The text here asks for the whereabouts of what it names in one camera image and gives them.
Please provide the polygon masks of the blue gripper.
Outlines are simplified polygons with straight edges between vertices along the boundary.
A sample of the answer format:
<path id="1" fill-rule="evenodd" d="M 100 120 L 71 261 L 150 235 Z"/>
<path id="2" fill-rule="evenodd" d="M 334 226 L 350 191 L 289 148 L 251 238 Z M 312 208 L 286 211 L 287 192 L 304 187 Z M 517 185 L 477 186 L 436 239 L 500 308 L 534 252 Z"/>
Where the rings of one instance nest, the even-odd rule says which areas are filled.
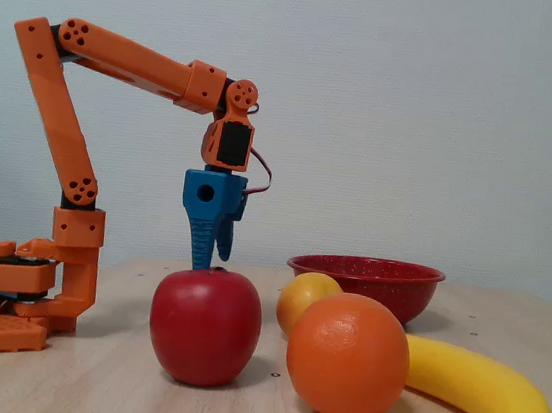
<path id="1" fill-rule="evenodd" d="M 227 262 L 231 256 L 234 222 L 246 208 L 248 180 L 229 173 L 187 170 L 183 205 L 188 214 L 191 234 L 191 259 L 194 270 L 209 270 L 213 248 Z"/>

